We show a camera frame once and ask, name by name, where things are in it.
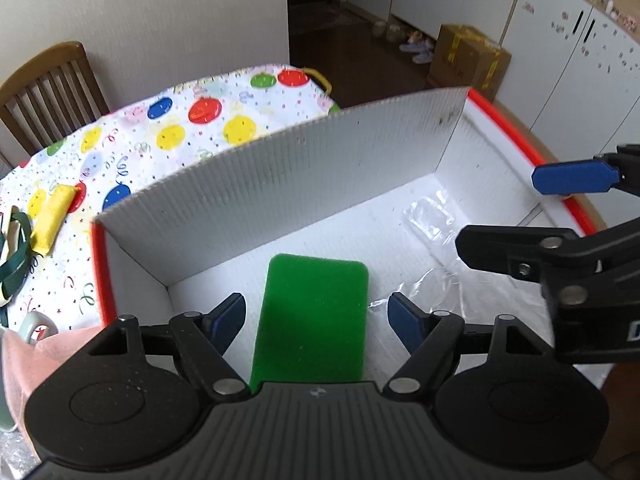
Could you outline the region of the brown cardboard box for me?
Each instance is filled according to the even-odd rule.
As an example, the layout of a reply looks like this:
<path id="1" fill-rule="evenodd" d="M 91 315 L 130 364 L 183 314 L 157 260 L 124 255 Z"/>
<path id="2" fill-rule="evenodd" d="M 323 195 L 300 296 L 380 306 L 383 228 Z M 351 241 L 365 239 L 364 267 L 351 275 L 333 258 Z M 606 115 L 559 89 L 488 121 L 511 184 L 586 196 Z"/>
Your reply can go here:
<path id="1" fill-rule="evenodd" d="M 512 55 L 470 25 L 440 26 L 428 79 L 439 87 L 472 87 L 492 102 Z"/>

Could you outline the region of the yellow sponge cloth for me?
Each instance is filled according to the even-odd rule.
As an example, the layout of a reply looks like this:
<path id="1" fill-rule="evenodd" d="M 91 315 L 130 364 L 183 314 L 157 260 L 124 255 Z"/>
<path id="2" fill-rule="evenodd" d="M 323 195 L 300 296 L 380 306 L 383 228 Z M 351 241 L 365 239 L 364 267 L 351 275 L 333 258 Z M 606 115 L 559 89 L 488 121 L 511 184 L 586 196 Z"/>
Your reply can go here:
<path id="1" fill-rule="evenodd" d="M 36 254 L 40 256 L 50 254 L 76 194 L 76 186 L 65 184 L 57 185 L 50 194 L 47 194 L 43 188 L 38 188 L 32 194 L 27 214 L 34 224 L 30 236 L 30 247 Z"/>

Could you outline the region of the red white storage box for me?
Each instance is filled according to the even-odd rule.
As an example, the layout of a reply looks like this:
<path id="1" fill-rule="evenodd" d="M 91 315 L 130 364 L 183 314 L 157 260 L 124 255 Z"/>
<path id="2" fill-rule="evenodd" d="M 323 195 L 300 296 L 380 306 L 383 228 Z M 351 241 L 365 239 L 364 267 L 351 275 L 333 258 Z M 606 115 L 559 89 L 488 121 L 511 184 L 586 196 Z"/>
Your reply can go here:
<path id="1" fill-rule="evenodd" d="M 143 324 L 160 324 L 181 312 L 206 312 L 239 292 L 246 321 L 226 357 L 241 376 L 250 376 L 270 260 L 292 254 L 363 263 L 343 254 L 356 222 L 340 213 L 383 193 L 357 192 L 359 177 L 346 145 L 354 129 L 347 117 L 404 97 L 342 110 L 232 148 L 107 208 L 92 227 L 102 322 L 131 314 Z M 411 203 L 443 190 L 469 223 L 552 226 L 476 221 L 436 174 L 398 188 Z M 367 328 L 365 378 L 385 382 L 406 355 L 390 326 Z"/>

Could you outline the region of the yellow rimmed trash bin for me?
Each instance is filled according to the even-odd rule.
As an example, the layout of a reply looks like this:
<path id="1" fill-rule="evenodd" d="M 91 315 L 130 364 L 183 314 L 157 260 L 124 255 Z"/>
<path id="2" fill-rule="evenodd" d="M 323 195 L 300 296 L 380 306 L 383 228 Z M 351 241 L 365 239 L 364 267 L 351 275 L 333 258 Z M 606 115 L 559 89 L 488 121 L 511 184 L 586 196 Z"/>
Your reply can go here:
<path id="1" fill-rule="evenodd" d="M 323 93 L 326 96 L 329 96 L 332 93 L 332 90 L 333 90 L 332 84 L 318 70 L 315 70 L 314 68 L 304 67 L 302 69 L 302 72 L 306 74 L 310 79 L 315 81 L 318 84 L 318 86 L 322 88 Z"/>

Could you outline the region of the clear plastic bag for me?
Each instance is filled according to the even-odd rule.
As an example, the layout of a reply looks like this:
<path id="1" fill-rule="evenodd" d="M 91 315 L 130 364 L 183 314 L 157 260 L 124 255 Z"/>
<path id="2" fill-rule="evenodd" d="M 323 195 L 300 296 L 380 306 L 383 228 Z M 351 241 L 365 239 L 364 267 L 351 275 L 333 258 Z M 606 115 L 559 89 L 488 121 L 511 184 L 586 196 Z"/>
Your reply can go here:
<path id="1" fill-rule="evenodd" d="M 370 271 L 370 330 L 386 330 L 386 302 L 401 292 L 425 312 L 447 310 L 472 324 L 510 314 L 537 333 L 548 332 L 550 318 L 538 285 L 474 271 L 460 260 L 454 240 L 469 219 L 445 191 L 411 203 L 396 188 L 340 217 L 356 222 L 355 238 L 343 254 L 362 260 Z"/>

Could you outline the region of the white wall cabinet unit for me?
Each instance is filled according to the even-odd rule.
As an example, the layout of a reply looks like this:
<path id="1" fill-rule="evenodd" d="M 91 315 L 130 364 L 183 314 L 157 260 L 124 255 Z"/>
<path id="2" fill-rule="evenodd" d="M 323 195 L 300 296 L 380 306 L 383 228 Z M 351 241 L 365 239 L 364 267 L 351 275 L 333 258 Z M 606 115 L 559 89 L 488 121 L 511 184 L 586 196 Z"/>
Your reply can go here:
<path id="1" fill-rule="evenodd" d="M 483 223 L 597 227 L 577 197 L 540 194 L 544 151 L 586 159 L 639 106 L 639 47 L 585 0 L 393 0 L 395 16 L 432 32 L 470 25 L 512 58 L 495 99 L 439 87 L 347 117 L 357 192 L 375 196 L 436 174 Z"/>

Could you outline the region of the wooden chair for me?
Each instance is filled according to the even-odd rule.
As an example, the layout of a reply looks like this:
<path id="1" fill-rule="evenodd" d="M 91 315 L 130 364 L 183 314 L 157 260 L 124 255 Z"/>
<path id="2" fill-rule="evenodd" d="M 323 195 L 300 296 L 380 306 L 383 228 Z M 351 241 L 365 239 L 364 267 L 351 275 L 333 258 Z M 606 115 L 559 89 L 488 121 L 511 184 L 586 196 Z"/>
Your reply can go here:
<path id="1" fill-rule="evenodd" d="M 40 52 L 1 85 L 1 122 L 29 155 L 109 112 L 79 41 Z"/>

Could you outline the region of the pink mesh bath pouf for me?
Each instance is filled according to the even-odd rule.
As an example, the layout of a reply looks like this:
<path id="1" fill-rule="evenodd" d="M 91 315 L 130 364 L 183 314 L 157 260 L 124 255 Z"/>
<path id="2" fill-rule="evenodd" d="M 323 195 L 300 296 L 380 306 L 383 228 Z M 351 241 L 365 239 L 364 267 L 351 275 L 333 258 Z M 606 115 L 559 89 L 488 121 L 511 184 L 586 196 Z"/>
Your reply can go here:
<path id="1" fill-rule="evenodd" d="M 9 412 L 26 439 L 24 423 L 27 401 L 34 391 L 73 354 L 103 330 L 102 326 L 66 332 L 28 344 L 8 330 L 2 337 L 2 378 Z"/>

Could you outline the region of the green white patterned bag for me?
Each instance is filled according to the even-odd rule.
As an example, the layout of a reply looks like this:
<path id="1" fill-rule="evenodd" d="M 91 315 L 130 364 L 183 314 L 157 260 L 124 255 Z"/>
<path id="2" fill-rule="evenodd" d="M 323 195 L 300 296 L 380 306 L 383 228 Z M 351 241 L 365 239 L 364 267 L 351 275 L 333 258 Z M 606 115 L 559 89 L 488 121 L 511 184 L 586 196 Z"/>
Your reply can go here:
<path id="1" fill-rule="evenodd" d="M 9 327 L 8 305 L 21 290 L 32 265 L 32 222 L 11 206 L 1 213 L 1 326 Z"/>

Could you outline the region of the green sponge block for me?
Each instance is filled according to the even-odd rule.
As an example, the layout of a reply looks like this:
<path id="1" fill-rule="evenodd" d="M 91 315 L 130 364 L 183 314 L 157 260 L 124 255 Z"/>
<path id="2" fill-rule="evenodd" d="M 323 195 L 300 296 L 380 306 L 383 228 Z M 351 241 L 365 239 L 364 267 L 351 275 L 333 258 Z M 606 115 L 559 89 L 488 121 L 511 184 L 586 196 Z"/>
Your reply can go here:
<path id="1" fill-rule="evenodd" d="M 280 254 L 269 263 L 250 388 L 340 384 L 363 375 L 369 271 L 358 261 Z"/>

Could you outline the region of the mint green mug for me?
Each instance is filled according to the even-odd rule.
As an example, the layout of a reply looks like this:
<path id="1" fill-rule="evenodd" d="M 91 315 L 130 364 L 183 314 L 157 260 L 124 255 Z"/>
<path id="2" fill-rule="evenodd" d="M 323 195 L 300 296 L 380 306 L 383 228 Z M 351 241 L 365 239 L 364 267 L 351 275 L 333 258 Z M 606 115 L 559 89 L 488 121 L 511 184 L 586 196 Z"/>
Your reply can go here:
<path id="1" fill-rule="evenodd" d="M 39 312 L 25 316 L 14 332 L 1 330 L 1 431 L 24 426 L 28 399 L 54 369 L 58 329 Z"/>

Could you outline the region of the colourful polka dot tablecloth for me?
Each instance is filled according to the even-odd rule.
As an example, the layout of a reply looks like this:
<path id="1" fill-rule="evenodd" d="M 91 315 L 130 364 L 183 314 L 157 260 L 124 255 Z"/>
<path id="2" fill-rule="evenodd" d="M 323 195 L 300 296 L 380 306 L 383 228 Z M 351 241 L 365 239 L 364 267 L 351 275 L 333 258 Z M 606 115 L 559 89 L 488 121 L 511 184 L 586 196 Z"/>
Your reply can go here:
<path id="1" fill-rule="evenodd" d="M 307 70 L 269 64 L 170 87 L 82 127 L 1 179 L 1 206 L 39 216 L 60 185 L 76 186 L 49 255 L 35 256 L 2 323 L 40 311 L 59 330 L 99 322 L 91 220 L 157 180 L 228 148 L 338 110 Z"/>

